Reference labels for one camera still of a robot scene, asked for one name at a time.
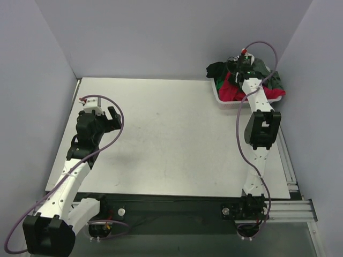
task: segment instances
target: wall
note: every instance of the wall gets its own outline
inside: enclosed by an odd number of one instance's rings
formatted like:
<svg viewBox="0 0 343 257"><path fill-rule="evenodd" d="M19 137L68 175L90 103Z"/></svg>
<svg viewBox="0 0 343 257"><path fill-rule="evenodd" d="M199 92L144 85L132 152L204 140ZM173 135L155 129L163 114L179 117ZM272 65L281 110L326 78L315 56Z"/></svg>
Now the wall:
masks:
<svg viewBox="0 0 343 257"><path fill-rule="evenodd" d="M252 41L281 55L312 0L36 2L77 77L203 79Z"/></svg>
<svg viewBox="0 0 343 257"><path fill-rule="evenodd" d="M3 242L13 223L44 193L76 79L34 0L0 1L0 35ZM10 247L19 250L23 243L20 227Z"/></svg>
<svg viewBox="0 0 343 257"><path fill-rule="evenodd" d="M343 251L343 2L314 0L282 56L282 128L328 256Z"/></svg>

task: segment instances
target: purple cable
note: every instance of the purple cable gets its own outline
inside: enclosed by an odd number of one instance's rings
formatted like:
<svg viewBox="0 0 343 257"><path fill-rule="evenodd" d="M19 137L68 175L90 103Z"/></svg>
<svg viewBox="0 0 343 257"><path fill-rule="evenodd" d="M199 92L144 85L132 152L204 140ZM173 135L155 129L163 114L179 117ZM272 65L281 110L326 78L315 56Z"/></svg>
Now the purple cable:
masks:
<svg viewBox="0 0 343 257"><path fill-rule="evenodd" d="M126 224L125 222L121 222L121 221L112 221L112 220L97 220L97 221L88 221L88 225L90 224L93 224L93 223L98 223L98 222L106 222L106 223L116 223L116 224L119 224L121 226L125 226L127 228L129 228L130 230L130 226L128 224ZM107 237L103 237L103 238L99 238L99 240L108 240L108 239L114 239L114 238L118 238L118 237L121 237L121 236L125 236L127 235L129 232L122 232L122 233L118 233L118 234L115 234L115 235L109 235ZM91 237L90 235L88 235L84 229L84 234L87 236L87 237Z"/></svg>
<svg viewBox="0 0 343 257"><path fill-rule="evenodd" d="M274 74L274 72L275 72L275 70L277 69L277 66L278 66L278 54L277 54L275 48L274 48L271 44L269 44L269 43L267 43L267 42L265 42L265 41L255 41L255 42L253 42L253 43L247 45L246 48L248 48L248 47L251 46L252 44L256 44L256 43L263 43L263 44L266 44L267 46L269 46L269 47L273 50L273 52L274 52L274 54L275 54L275 66L274 66L274 70L273 70L266 78L264 78L264 79L261 81L261 83L259 84L259 87L258 87L255 91L253 91L253 92L247 94L247 95L242 99L242 101L241 101L241 103L240 103L240 106L239 106L239 108L238 108L237 119L236 119L236 139L237 139L238 149L239 149L239 151L240 151L240 154L241 154L242 158L245 160L245 162L246 162L247 164L249 164L251 167L253 167L253 168L256 170L257 174L259 175L259 177L260 177L260 179L261 179L261 182L262 182L264 188L266 189L266 192L267 192L267 195L268 195L268 202L269 202L269 205L268 205L268 209L267 209L267 213L266 213L265 219L263 220L263 223L262 223L260 229L259 229L259 230L257 231L257 233L256 233L255 235L253 235L251 238L254 238L255 236L257 236L257 235L263 230L263 228L266 226L266 222L267 222L267 220L268 220L268 216L269 216L270 209L271 209L271 206L272 206L272 198L271 198L269 189L268 189L268 187L267 187L267 184L266 184L266 182L264 181L264 179L262 178L261 173L259 172L258 168L257 168L255 165L253 165L251 162L249 162L249 160L246 158L246 156L245 156L244 153L243 153L243 150L242 150L242 147L241 147L241 142L240 142L240 135L239 135L240 115L241 115L241 110L242 110L244 101L245 101L246 99L248 99L248 97L249 97L250 95L253 95L253 94L257 93L257 92L262 88L263 83L264 83L265 81L269 80L269 78L271 78L271 77L273 76L273 74ZM244 225L245 225L245 224L240 224L240 225L238 225L237 228L239 228L239 227L241 227L241 226L244 226Z"/></svg>
<svg viewBox="0 0 343 257"><path fill-rule="evenodd" d="M117 139L120 137L120 135L123 132L123 128L124 128L124 113L122 111L122 109L119 107L118 104L116 104L113 100L111 100L110 98L106 97L106 96L102 96L102 95L86 95L84 97L82 97L81 99L87 99L89 97L99 97L102 99L105 99L107 101L109 101L110 103L112 103L115 107L117 107L121 118L122 118L122 127L118 132L118 135L107 145L105 145L104 147L102 147L101 149L87 155L86 157L84 157L81 161L79 161L77 164L75 164L75 166L73 168L70 169L70 171L68 172L68 174L72 174L72 172L83 162L87 161L89 158L91 158L92 156L100 153L101 151L107 149L108 147L110 147L111 145L114 144L115 141L117 141ZM47 193L41 200L39 200L35 205L33 205L29 210L27 210L20 218L19 220L17 220L14 224L14 226L11 228L9 234L6 237L5 243L4 243L4 250L5 252L7 252L8 254L21 254L21 253L25 253L27 252L26 250L21 250L21 251L11 251L9 250L9 241L10 238L13 234L13 232L15 231L15 229L17 228L17 226L19 225L19 223L30 213L32 212L37 206L39 206L41 203L43 203L49 196L51 196L63 183L64 181L68 178L68 176L64 176L61 181L49 192Z"/></svg>

